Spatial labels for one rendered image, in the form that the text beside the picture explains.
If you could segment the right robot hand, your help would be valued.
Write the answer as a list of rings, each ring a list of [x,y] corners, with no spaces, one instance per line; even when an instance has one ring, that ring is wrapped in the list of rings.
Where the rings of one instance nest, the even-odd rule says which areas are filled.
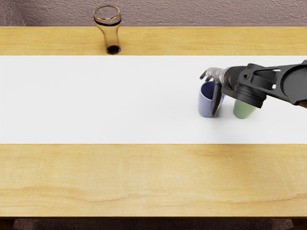
[[[219,83],[222,85],[224,72],[225,72],[225,69],[211,67],[202,73],[202,75],[200,76],[200,79],[201,80],[204,79],[205,82],[215,81],[216,83]]]

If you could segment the blue cup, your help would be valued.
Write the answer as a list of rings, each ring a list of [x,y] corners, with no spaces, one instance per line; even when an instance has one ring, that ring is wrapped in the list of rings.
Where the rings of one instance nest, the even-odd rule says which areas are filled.
[[[205,82],[199,91],[198,112],[203,117],[216,117],[225,95],[221,92],[222,85],[215,81]]]

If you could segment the green cup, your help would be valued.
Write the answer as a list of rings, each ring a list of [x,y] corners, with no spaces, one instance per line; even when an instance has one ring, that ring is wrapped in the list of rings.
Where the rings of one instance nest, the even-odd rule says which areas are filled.
[[[248,118],[257,108],[242,102],[240,100],[235,100],[233,113],[239,119]]]

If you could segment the white table runner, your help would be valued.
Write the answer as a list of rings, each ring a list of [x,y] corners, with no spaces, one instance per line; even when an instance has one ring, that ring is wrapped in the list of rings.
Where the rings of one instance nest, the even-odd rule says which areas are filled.
[[[268,97],[247,119],[226,97],[198,113],[209,67],[303,56],[0,56],[0,143],[307,144],[307,109]]]

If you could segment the tall clear drinking glass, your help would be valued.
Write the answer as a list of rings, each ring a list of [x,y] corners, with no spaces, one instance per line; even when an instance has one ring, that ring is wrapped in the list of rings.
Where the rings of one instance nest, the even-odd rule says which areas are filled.
[[[121,12],[115,5],[102,5],[94,9],[94,23],[103,33],[106,52],[110,55],[121,51],[118,29],[121,25]]]

